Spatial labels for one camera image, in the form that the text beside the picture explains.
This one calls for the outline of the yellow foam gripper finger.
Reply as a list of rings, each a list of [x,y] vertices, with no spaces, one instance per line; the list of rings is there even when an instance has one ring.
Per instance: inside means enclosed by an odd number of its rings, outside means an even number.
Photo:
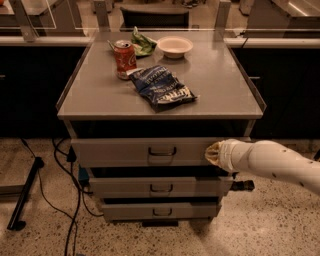
[[[220,164],[219,152],[223,145],[222,141],[218,141],[210,145],[205,150],[205,158],[213,165],[218,166]]]

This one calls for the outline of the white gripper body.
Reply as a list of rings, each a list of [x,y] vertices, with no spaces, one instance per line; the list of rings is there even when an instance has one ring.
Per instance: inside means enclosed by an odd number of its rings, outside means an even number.
[[[251,146],[252,143],[236,139],[222,141],[218,152],[218,166],[228,172],[247,171]]]

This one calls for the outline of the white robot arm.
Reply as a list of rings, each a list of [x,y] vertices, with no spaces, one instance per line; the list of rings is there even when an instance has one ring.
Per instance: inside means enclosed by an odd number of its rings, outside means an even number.
[[[299,185],[320,195],[320,163],[273,141],[227,139],[209,146],[205,158],[229,173],[249,172]]]

